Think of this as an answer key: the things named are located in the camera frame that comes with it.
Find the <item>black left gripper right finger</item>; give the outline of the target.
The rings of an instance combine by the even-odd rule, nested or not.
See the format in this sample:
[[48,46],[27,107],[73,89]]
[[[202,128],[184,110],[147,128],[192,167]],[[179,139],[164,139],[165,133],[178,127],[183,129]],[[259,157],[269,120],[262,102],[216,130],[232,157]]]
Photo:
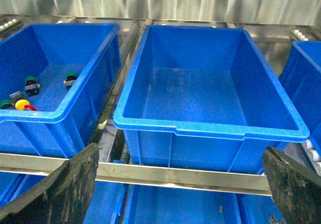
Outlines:
[[272,146],[264,150],[262,161],[285,222],[320,223],[320,176]]

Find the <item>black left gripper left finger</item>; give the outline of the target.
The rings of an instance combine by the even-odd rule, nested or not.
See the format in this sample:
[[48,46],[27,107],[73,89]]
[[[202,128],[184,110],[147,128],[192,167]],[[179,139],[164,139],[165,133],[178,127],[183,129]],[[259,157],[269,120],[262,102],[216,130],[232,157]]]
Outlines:
[[99,148],[91,143],[1,208],[1,223],[83,223],[94,190]]

